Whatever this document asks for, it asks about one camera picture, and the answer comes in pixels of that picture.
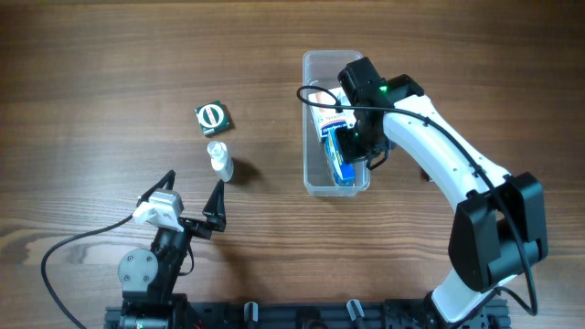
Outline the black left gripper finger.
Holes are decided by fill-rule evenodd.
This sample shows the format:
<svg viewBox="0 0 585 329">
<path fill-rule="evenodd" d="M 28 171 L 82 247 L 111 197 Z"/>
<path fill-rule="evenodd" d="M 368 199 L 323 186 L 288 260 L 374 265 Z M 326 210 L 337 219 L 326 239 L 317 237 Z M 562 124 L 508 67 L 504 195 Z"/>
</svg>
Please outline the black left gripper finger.
<svg viewBox="0 0 585 329">
<path fill-rule="evenodd" d="M 165 190 L 172 190 L 174 187 L 175 178 L 176 172 L 174 170 L 169 170 L 157 183 L 155 183 L 152 187 L 150 187 L 141 196 L 138 197 L 136 205 L 140 206 L 143 202 L 147 201 L 156 189 L 162 188 Z"/>
<path fill-rule="evenodd" d="M 202 210 L 202 214 L 207 218 L 225 218 L 225 182 L 218 180 L 206 205 Z"/>
</svg>

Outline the blue and yellow box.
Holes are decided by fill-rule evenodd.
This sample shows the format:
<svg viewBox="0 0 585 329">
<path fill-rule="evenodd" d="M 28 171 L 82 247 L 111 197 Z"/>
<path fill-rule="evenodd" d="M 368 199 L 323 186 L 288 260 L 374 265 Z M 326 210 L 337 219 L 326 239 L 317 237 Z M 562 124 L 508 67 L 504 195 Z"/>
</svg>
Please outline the blue and yellow box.
<svg viewBox="0 0 585 329">
<path fill-rule="evenodd" d="M 337 186 L 352 186 L 356 178 L 355 170 L 351 164 L 344 161 L 335 136 L 335 130 L 328 133 L 324 146 L 335 184 Z"/>
</svg>

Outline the white Hansaplast plaster box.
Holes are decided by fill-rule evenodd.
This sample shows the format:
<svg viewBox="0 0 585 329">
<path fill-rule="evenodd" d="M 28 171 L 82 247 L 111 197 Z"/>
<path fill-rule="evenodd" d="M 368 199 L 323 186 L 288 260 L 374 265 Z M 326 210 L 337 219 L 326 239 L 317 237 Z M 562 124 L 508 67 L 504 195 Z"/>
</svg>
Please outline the white Hansaplast plaster box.
<svg viewBox="0 0 585 329">
<path fill-rule="evenodd" d="M 308 99 L 314 103 L 335 105 L 335 100 L 324 91 L 309 94 Z M 356 117 L 353 110 L 337 112 L 335 109 L 312 106 L 311 113 L 313 115 L 317 137 L 321 142 L 327 138 L 327 135 L 331 131 L 340 127 L 351 129 L 356 124 Z"/>
</svg>

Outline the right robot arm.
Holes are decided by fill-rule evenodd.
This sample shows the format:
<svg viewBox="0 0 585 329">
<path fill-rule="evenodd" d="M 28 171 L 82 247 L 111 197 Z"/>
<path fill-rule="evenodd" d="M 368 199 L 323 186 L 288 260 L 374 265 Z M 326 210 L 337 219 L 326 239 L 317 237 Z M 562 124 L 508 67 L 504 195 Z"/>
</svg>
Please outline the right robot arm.
<svg viewBox="0 0 585 329">
<path fill-rule="evenodd" d="M 452 269 L 428 298 L 441 323 L 462 324 L 519 275 L 528 288 L 525 308 L 537 314 L 531 268 L 548 255 L 538 180 L 530 173 L 511 175 L 475 150 L 408 75 L 386 80 L 369 58 L 360 58 L 348 63 L 337 80 L 356 117 L 353 127 L 336 134 L 343 159 L 373 170 L 400 146 L 452 206 Z"/>
</svg>

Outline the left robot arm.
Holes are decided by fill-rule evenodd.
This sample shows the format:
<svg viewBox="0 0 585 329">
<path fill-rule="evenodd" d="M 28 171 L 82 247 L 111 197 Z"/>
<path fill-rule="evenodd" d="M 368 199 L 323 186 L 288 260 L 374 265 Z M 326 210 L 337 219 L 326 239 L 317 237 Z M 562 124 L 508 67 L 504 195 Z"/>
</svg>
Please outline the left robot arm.
<svg viewBox="0 0 585 329">
<path fill-rule="evenodd" d="M 173 190 L 176 172 L 169 171 L 142 194 L 132 218 L 157 228 L 148 249 L 133 249 L 121 259 L 122 307 L 104 316 L 106 328 L 204 328 L 203 318 L 184 293 L 175 293 L 185 258 L 193 256 L 191 240 L 210 239 L 227 225 L 225 182 L 218 180 L 198 220 L 182 216 L 184 205 Z"/>
</svg>

